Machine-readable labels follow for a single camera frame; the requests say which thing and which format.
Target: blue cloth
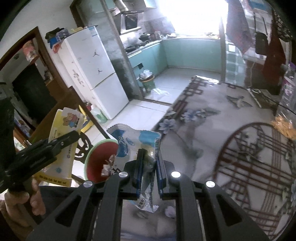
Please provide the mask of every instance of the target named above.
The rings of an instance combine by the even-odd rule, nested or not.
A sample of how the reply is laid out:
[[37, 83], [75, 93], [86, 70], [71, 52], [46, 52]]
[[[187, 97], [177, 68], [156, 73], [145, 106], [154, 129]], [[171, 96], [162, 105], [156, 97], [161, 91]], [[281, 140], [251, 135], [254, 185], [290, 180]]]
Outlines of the blue cloth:
[[52, 46], [57, 43], [57, 38], [56, 37], [51, 38], [49, 40], [49, 43], [50, 43], [50, 48], [52, 49]]

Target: white label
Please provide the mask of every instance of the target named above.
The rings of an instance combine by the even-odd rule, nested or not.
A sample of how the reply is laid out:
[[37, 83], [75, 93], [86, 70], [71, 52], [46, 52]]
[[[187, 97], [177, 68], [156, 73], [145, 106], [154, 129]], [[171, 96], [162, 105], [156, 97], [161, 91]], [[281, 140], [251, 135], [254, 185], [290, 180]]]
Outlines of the white label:
[[95, 37], [98, 35], [95, 27], [89, 27], [89, 31], [91, 32], [92, 37]]

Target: metal screw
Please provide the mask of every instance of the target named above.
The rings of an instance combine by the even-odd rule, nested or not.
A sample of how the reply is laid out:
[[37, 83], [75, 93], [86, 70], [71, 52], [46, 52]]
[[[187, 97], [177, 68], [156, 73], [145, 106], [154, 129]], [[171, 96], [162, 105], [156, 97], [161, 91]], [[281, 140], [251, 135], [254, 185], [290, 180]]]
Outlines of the metal screw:
[[91, 181], [86, 181], [86, 182], [83, 183], [83, 186], [84, 186], [85, 188], [89, 188], [89, 187], [92, 186], [92, 182], [91, 182]]
[[213, 188], [215, 186], [215, 183], [213, 181], [207, 181], [205, 184], [209, 188]]
[[181, 176], [181, 173], [179, 173], [179, 172], [172, 172], [171, 175], [172, 175], [172, 177], [174, 177], [174, 178], [178, 178], [178, 177]]
[[128, 173], [127, 172], [120, 172], [119, 173], [119, 176], [120, 177], [127, 177], [128, 176]]

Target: snack package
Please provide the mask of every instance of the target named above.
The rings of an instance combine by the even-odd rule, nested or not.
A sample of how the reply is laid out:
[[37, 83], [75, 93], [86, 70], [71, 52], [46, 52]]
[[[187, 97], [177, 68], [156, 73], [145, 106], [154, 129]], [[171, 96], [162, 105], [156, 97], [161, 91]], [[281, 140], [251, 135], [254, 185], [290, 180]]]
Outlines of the snack package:
[[137, 159], [138, 150], [147, 150], [144, 158], [141, 194], [137, 201], [131, 201], [139, 209], [155, 212], [158, 206], [153, 205], [152, 190], [155, 177], [155, 163], [158, 157], [161, 134], [153, 131], [138, 131], [128, 125], [116, 124], [107, 130], [118, 141], [118, 151], [113, 169], [123, 171], [128, 161]]
[[[77, 110], [66, 107], [63, 110], [58, 110], [52, 123], [48, 141], [50, 142], [71, 131], [80, 133], [83, 122], [83, 116]], [[40, 181], [70, 187], [76, 148], [77, 142], [63, 148], [61, 153], [56, 156], [57, 160], [37, 172], [36, 178]]]
[[285, 137], [296, 140], [296, 129], [293, 127], [292, 120], [289, 120], [286, 116], [282, 117], [281, 115], [278, 115], [271, 124]]

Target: red cloth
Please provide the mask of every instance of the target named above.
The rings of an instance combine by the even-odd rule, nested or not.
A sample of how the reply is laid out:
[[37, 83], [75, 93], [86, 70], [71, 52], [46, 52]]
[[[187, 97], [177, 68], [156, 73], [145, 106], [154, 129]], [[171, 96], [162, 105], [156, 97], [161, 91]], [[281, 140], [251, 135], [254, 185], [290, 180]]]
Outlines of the red cloth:
[[262, 69], [263, 76], [265, 77], [266, 82], [272, 85], [278, 85], [280, 74], [281, 64], [286, 63], [286, 56], [283, 50], [281, 41], [277, 30], [272, 24], [271, 30], [271, 41], [268, 46], [268, 53], [265, 60], [264, 67]]

